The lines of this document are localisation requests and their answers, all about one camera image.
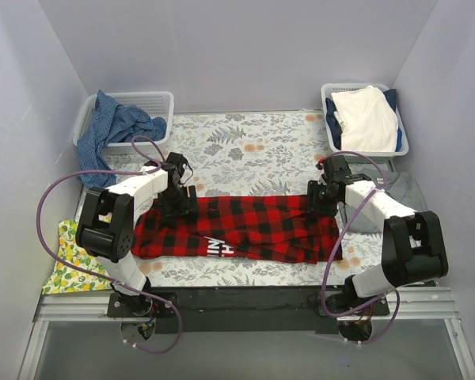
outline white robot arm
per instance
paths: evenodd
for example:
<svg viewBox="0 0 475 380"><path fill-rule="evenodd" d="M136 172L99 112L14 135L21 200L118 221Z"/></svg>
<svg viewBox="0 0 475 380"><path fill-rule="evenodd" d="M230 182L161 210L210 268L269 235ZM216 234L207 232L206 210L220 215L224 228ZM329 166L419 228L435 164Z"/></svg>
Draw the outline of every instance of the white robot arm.
<svg viewBox="0 0 475 380"><path fill-rule="evenodd" d="M153 172L154 165L151 161L146 163L141 170L145 173L143 176L128 178L106 189L91 188L78 224L77 244L102 263L108 274L117 280L114 287L122 295L137 297L120 283L139 290L150 286L130 252L134 220L141 213L141 205L161 197L166 222L197 211L195 188L185 188L181 183L184 171L189 167L186 158L171 153L161 168ZM106 222L104 217L109 214L111 219Z"/></svg>
<svg viewBox="0 0 475 380"><path fill-rule="evenodd" d="M326 158L320 181L308 184L308 208L319 215L335 215L337 203L355 208L376 188L363 174L352 174L343 156ZM448 272L447 255L438 216L417 212L377 190L361 210L383 231L382 262L346 278L344 303L357 306L397 287L437 279Z"/></svg>

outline cable clip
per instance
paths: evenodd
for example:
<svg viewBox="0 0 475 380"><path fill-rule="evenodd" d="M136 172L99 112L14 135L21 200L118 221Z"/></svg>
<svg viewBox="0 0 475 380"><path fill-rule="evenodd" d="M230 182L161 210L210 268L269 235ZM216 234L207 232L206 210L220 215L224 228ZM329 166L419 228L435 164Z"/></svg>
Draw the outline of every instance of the cable clip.
<svg viewBox="0 0 475 380"><path fill-rule="evenodd" d="M155 170L154 166L143 166L141 168L141 173L143 176L150 176L152 177L158 170Z"/></svg>

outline glass panel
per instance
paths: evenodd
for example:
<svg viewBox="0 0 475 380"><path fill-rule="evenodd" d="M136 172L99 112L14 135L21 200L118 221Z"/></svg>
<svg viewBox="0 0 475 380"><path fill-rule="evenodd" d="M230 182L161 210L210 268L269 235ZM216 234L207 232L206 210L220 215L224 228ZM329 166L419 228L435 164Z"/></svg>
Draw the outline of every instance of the glass panel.
<svg viewBox="0 0 475 380"><path fill-rule="evenodd" d="M374 321L378 331L386 322ZM148 340L157 348L173 336ZM396 321L357 348L311 332L190 332L153 355L122 343L119 322L51 322L36 379L461 379L444 321Z"/></svg>

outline navy cloth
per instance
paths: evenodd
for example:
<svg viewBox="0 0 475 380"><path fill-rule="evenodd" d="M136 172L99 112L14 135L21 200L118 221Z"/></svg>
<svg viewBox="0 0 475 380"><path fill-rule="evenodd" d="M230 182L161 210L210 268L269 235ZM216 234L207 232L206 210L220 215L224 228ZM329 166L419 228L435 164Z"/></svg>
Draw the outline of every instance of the navy cloth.
<svg viewBox="0 0 475 380"><path fill-rule="evenodd" d="M136 135L162 140L166 130L163 118L151 119L136 105L121 105L99 90L88 130L78 140L79 167L81 170L110 170L102 148L109 143L129 143ZM84 174L79 179L87 188L107 188L116 183L114 174Z"/></svg>
<svg viewBox="0 0 475 380"><path fill-rule="evenodd" d="M386 97L387 103L389 103L390 107L396 112L397 90L388 89L387 91L384 91L383 94ZM332 142L334 143L335 148L341 150L341 126L340 126L340 123L338 123L338 120L336 119L336 117L334 117L334 112L336 111L336 105L334 104L333 99L326 97L325 106L327 108L327 115L325 116L325 119L327 120L329 129L331 130ZM399 149L401 149L402 137L403 137L403 131L400 128L398 128L396 152L398 152Z"/></svg>

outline white cloth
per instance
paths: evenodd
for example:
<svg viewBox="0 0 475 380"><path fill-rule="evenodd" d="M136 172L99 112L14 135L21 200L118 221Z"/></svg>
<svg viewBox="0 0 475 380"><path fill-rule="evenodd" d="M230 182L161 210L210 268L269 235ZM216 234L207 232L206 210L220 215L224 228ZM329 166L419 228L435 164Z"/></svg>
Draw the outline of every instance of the white cloth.
<svg viewBox="0 0 475 380"><path fill-rule="evenodd" d="M356 91L332 93L332 100L343 121L342 150L396 150L397 116L380 89L369 85Z"/></svg>

